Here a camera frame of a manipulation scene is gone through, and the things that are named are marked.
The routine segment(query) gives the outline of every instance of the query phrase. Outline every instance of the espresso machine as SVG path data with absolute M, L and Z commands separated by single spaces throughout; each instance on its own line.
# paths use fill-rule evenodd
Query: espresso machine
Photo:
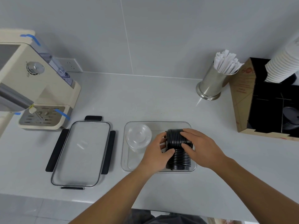
M 26 130 L 59 130 L 81 87 L 33 30 L 0 29 L 0 111 L 19 113 Z

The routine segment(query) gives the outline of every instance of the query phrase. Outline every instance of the countertop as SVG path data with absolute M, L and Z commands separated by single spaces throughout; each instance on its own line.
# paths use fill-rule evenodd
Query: countertop
M 85 190 L 51 184 L 46 172 L 60 132 L 26 131 L 14 116 L 0 139 L 0 193 L 93 203 L 119 182 L 123 131 L 129 121 L 186 121 L 204 132 L 248 171 L 299 202 L 299 142 L 237 132 L 229 86 L 215 101 L 202 100 L 199 80 L 103 73 L 72 73 L 82 87 L 71 123 L 101 115 L 116 130 L 109 173 Z M 197 166 L 191 173 L 155 174 L 133 208 L 254 221 L 254 217 L 213 171 Z

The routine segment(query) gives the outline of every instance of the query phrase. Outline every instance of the electrical outlet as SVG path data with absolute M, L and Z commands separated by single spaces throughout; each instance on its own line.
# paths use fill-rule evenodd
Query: electrical outlet
M 70 72 L 83 72 L 80 65 L 77 63 L 76 59 L 74 58 L 59 58 L 56 57 L 56 59 L 59 61 L 59 63 L 62 65 L 62 67 L 65 69 L 65 71 Z

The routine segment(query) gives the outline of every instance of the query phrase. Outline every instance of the finger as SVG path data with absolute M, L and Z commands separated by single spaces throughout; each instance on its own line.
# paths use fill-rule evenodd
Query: finger
M 166 145 L 160 145 L 160 149 L 166 148 Z
M 167 161 L 174 155 L 175 149 L 169 149 L 166 152 L 163 153 L 163 156 L 167 159 Z
M 160 144 L 164 143 L 165 141 L 167 141 L 167 138 L 162 138 L 162 140 L 160 141 Z
M 184 132 L 187 132 L 187 133 L 194 134 L 194 135 L 199 136 L 199 137 L 204 137 L 204 136 L 206 136 L 204 133 L 199 132 L 199 131 L 194 130 L 194 129 L 190 129 L 190 128 L 184 128 L 183 131 L 184 131 Z
M 189 141 L 192 141 L 192 143 L 194 143 L 196 141 L 196 139 L 198 138 L 198 136 L 195 136 L 194 134 L 191 133 L 187 133 L 187 132 L 180 132 L 180 134 L 187 138 Z
M 189 157 L 193 160 L 196 158 L 196 152 L 188 145 L 182 143 L 182 148 L 185 150 L 185 152 L 189 155 Z
M 160 144 L 160 141 L 162 140 L 162 138 L 166 135 L 166 132 L 162 132 L 160 134 L 158 134 L 155 139 L 154 139 L 154 143 Z

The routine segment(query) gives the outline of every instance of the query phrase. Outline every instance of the drip tray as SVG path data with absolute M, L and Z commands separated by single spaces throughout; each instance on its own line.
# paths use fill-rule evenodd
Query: drip tray
M 140 161 L 143 158 L 144 152 L 142 153 L 136 153 L 132 149 L 130 149 L 129 145 L 126 142 L 126 132 L 128 129 L 132 126 L 135 126 L 137 124 L 146 124 L 152 131 L 152 140 L 160 133 L 165 132 L 169 129 L 182 129 L 182 128 L 191 128 L 190 124 L 187 122 L 168 122 L 168 121 L 134 121 L 134 122 L 128 122 L 125 125 L 124 134 L 123 134 L 123 149 L 121 154 L 121 167 L 125 171 L 133 171 Z M 170 170 L 170 169 L 163 169 L 161 172 L 167 172 L 167 173 L 182 173 L 182 172 L 192 172 L 196 169 L 196 162 L 191 160 L 191 167 L 189 170 Z
M 64 112 L 64 106 L 41 106 L 35 105 L 36 112 L 42 118 L 40 119 L 36 113 L 31 114 L 29 109 L 26 109 L 20 118 L 19 124 L 25 126 L 56 126 L 61 120 L 62 115 L 55 111 L 55 109 Z

